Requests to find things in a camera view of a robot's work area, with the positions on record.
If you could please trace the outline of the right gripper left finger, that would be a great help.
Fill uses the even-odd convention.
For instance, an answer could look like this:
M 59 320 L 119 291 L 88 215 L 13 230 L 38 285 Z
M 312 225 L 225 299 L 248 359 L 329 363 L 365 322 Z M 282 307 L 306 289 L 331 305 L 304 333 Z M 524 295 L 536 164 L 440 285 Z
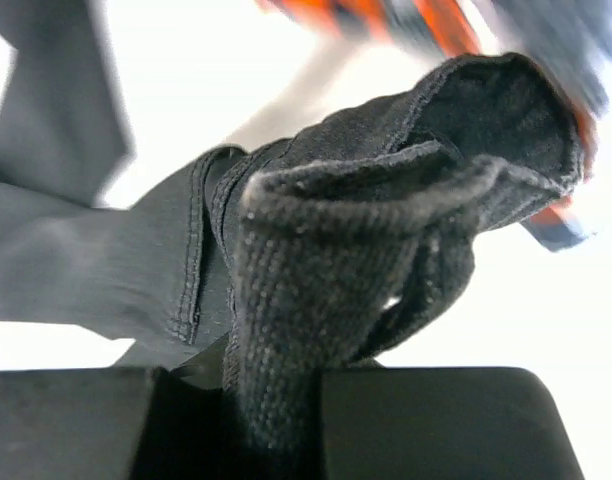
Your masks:
M 217 404 L 161 368 L 0 372 L 0 479 L 214 479 Z

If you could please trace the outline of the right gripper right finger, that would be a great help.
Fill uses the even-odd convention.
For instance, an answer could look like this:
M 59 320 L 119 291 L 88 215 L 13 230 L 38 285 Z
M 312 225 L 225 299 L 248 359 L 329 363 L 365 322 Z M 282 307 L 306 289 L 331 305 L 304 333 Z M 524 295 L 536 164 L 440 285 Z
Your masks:
M 555 401 L 509 367 L 330 371 L 323 479 L 582 480 Z

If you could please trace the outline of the black trousers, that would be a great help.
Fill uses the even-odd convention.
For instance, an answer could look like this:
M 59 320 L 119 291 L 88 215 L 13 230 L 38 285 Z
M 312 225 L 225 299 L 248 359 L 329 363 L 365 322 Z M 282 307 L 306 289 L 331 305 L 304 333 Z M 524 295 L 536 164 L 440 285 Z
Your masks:
M 315 379 L 446 311 L 473 238 L 580 179 L 577 124 L 522 56 L 462 56 L 291 138 L 200 156 L 132 208 L 93 203 L 124 156 L 84 1 L 0 1 L 0 321 L 77 323 L 180 361 L 234 315 L 225 389 L 249 449 L 306 449 Z

